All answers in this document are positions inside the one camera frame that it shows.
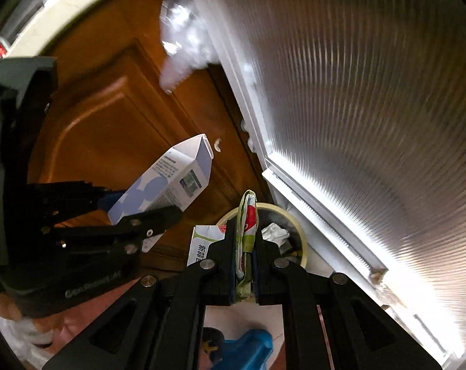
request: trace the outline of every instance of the black object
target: black object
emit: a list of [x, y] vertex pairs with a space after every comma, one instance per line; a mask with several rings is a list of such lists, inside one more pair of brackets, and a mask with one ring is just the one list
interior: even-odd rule
[[[144, 277], [44, 370], [196, 369], [205, 305], [232, 303], [234, 242], [233, 219], [225, 239], [209, 247], [205, 261], [164, 281]], [[335, 273], [329, 279], [306, 273], [279, 259], [277, 245], [264, 241], [260, 231], [253, 262], [257, 302], [283, 306], [286, 368], [441, 368], [346, 275]]]
[[148, 235], [178, 222], [177, 207], [127, 216], [114, 226], [55, 227], [110, 207], [121, 195], [84, 181], [27, 184], [27, 168], [50, 95], [55, 62], [0, 61], [0, 293], [42, 318], [135, 278]]

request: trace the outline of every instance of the clear plastic bag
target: clear plastic bag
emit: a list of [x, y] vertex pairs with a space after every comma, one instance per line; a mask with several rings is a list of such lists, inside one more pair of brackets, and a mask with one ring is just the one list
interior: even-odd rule
[[163, 0], [161, 43], [170, 56], [164, 63], [160, 85], [171, 93], [195, 69], [219, 64], [219, 58], [193, 0]]

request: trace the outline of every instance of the qr code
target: qr code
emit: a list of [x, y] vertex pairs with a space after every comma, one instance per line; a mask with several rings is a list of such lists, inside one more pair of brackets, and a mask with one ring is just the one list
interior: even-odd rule
[[189, 197], [192, 197], [197, 189], [202, 188], [193, 170], [180, 180], [180, 185], [182, 185], [183, 190]]

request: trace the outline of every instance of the white curved edge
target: white curved edge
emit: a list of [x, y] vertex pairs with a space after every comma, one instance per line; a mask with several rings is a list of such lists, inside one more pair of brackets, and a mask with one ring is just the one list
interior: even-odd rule
[[19, 33], [7, 56], [37, 56], [69, 24], [100, 0], [51, 0]]

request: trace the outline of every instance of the wooden panel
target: wooden panel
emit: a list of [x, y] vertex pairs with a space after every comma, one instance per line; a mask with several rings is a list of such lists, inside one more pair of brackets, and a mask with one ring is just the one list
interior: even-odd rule
[[[128, 188], [168, 148], [205, 133], [215, 152], [210, 184], [142, 263], [183, 268], [195, 224], [215, 224], [246, 189], [264, 200], [248, 153], [207, 71], [175, 93], [159, 86], [166, 54], [160, 44], [162, 0], [106, 0], [60, 38], [47, 54], [58, 61], [59, 90], [36, 144], [32, 182], [86, 180]], [[108, 224], [103, 212], [67, 225]]]

